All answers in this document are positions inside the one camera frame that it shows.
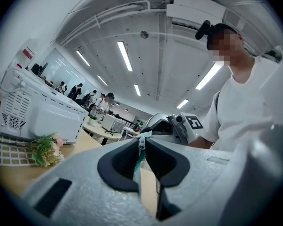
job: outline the white ceiling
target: white ceiling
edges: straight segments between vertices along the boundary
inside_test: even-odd
[[[88,8],[74,13],[61,29],[57,41],[60,42],[92,15],[131,1],[136,0],[94,0],[85,3],[81,7]],[[219,0],[219,3],[237,1],[241,0]],[[163,8],[162,0],[150,2],[155,7]],[[149,37],[141,38],[141,31],[147,31]],[[158,36],[157,32],[167,32],[172,36]],[[192,29],[183,31],[178,26],[172,26],[165,14],[141,14],[118,18],[89,29],[65,45],[65,49],[74,57],[78,57],[76,51],[79,50],[91,65],[87,68],[91,76],[95,80],[98,80],[97,75],[101,76],[108,84],[107,87],[103,85],[103,89],[113,92],[116,101],[122,104],[148,114],[201,112],[210,107],[213,95],[222,88],[230,72],[223,67],[202,90],[195,89],[213,65],[213,60],[207,53],[205,41],[195,40],[194,33]],[[126,68],[118,41],[125,43],[133,72]],[[82,60],[78,61],[82,66],[87,66]],[[141,97],[137,96],[134,84],[139,85]],[[189,103],[181,110],[176,109],[183,99],[188,99]]]

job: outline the wire basket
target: wire basket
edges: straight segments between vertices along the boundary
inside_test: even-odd
[[[0,136],[0,141],[5,143],[23,142],[2,136]],[[0,166],[24,167],[35,165],[31,149],[0,143]]]

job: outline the fluorescent tube light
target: fluorescent tube light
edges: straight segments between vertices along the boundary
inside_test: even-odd
[[[221,69],[222,61],[216,61],[213,67],[209,70],[209,72],[204,76],[202,81],[196,86],[196,89],[202,89],[212,78],[213,76]]]
[[[66,66],[59,58],[58,58],[58,60],[59,60],[64,66]]]
[[[136,93],[138,96],[141,96],[140,94],[140,90],[138,89],[138,85],[134,85],[135,89],[136,89]]]
[[[77,78],[79,78],[79,76],[77,76],[73,71],[71,71],[71,73],[73,73]]]
[[[183,107],[186,103],[188,103],[189,101],[187,99],[184,99],[183,102],[181,102],[179,105],[178,105],[178,109],[180,109],[181,107]]]
[[[90,66],[90,64],[89,64],[89,63],[87,62],[87,60],[83,57],[83,55],[81,55],[80,51],[77,50],[76,52],[77,52],[77,54],[82,58],[82,60],[83,60],[88,66]]]
[[[105,85],[108,85],[108,84],[106,84],[106,82],[99,75],[98,75],[98,77]]]
[[[58,65],[60,65],[57,60],[55,60],[55,61],[57,62]],[[60,66],[62,66],[62,65],[60,65]]]
[[[126,48],[125,48],[125,44],[123,41],[121,42],[117,42],[119,49],[121,50],[122,56],[124,58],[124,61],[126,63],[126,66],[128,68],[129,71],[133,71],[130,60],[129,60],[129,56],[127,54]]]

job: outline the black rectangular slot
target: black rectangular slot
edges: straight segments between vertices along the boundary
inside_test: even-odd
[[[71,184],[71,181],[60,178],[39,200],[34,209],[49,218]]]

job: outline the white cable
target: white cable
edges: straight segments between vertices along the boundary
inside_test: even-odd
[[[24,83],[24,82],[22,81],[22,82],[19,84],[20,86],[18,85],[19,87],[16,88],[16,89],[12,89],[12,90],[4,89],[3,86],[2,86],[2,82],[3,82],[3,77],[5,76],[5,74],[6,74],[7,71],[18,71],[18,72],[23,73],[21,70],[15,69],[15,68],[10,68],[10,69],[7,69],[7,70],[3,71],[3,73],[2,73],[1,76],[0,76],[0,89],[1,89],[1,90],[3,90],[3,91],[6,92],[6,93],[14,93],[14,92],[20,90],[21,88],[23,88],[23,87],[26,85],[26,83]]]

